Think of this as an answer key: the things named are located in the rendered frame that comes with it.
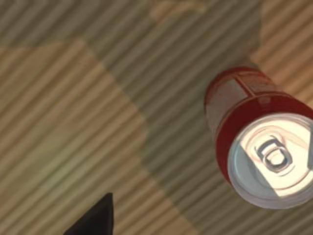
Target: pull tab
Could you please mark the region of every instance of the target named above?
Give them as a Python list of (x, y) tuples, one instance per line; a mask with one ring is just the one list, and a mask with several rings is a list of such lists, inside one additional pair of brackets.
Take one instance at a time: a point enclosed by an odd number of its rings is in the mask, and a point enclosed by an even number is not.
[(266, 141), (258, 149), (257, 155), (272, 172), (278, 173), (292, 164), (292, 157), (286, 147), (276, 138)]

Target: striped surface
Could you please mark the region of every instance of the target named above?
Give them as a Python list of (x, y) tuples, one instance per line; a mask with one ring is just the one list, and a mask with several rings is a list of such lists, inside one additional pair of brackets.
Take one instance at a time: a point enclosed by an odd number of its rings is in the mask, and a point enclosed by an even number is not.
[(313, 106), (310, 0), (0, 0), (0, 234), (62, 234), (114, 193), (116, 235), (310, 235), (223, 180), (210, 80), (248, 57)]

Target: black pointed object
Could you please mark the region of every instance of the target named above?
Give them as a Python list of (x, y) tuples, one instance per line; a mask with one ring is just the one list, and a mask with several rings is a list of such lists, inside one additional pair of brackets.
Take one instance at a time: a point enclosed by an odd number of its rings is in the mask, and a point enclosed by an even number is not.
[(108, 193), (87, 211), (64, 235), (113, 235), (113, 194)]

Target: red can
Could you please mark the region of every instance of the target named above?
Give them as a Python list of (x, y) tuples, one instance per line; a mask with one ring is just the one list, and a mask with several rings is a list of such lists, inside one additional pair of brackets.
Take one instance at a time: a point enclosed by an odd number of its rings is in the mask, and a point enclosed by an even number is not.
[[(308, 167), (313, 158), (310, 107), (261, 71), (236, 67), (211, 82), (204, 109), (219, 168), (243, 198), (260, 207), (284, 209), (312, 197), (313, 187), (310, 195), (303, 194), (313, 182)], [(300, 153), (301, 162), (294, 158)], [(295, 175), (299, 179), (287, 185)]]

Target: can lid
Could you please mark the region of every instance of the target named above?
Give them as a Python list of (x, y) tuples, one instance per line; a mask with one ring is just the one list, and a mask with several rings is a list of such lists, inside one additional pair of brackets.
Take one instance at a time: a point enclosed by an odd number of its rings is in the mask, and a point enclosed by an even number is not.
[(235, 190), (248, 202), (270, 209), (311, 199), (312, 130), (311, 119), (290, 113), (267, 115), (244, 128), (228, 154)]

